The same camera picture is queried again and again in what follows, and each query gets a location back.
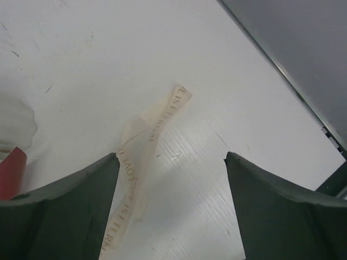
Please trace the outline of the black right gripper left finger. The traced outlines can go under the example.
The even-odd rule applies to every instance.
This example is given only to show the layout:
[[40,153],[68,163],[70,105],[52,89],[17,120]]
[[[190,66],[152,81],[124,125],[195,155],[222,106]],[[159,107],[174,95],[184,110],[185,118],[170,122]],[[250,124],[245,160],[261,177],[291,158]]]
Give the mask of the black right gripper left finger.
[[114,153],[1,201],[1,259],[98,259],[117,184]]

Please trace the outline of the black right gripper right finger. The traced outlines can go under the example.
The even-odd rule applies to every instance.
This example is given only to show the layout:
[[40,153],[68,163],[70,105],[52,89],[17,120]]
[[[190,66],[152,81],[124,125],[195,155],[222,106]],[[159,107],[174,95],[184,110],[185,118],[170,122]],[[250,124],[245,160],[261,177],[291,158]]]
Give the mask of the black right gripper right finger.
[[346,259],[346,200],[283,179],[228,152],[246,259]]

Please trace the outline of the beige faceted vase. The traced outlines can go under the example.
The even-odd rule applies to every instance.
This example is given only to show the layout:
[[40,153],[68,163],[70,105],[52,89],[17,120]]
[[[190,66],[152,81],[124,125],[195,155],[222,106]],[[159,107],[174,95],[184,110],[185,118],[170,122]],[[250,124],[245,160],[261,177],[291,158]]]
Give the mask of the beige faceted vase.
[[16,147],[27,150],[37,131],[34,111],[20,99],[1,92],[1,160]]

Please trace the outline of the cream printed ribbon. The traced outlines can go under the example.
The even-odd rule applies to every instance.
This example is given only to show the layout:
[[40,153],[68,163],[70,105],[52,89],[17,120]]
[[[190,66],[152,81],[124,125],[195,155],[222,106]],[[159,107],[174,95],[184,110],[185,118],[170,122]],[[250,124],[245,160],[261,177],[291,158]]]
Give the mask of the cream printed ribbon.
[[123,128],[116,156],[118,180],[124,196],[110,214],[100,259],[110,259],[119,246],[132,217],[141,213],[145,194],[141,186],[149,173],[160,134],[165,125],[190,100],[192,94],[178,84],[167,96],[129,121]]

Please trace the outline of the red wrapping paper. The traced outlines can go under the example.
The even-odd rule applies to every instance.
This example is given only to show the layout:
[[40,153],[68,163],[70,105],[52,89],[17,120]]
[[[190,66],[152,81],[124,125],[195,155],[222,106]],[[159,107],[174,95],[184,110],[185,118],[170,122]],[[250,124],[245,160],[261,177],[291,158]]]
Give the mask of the red wrapping paper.
[[19,195],[26,163],[27,155],[18,147],[1,162],[1,200]]

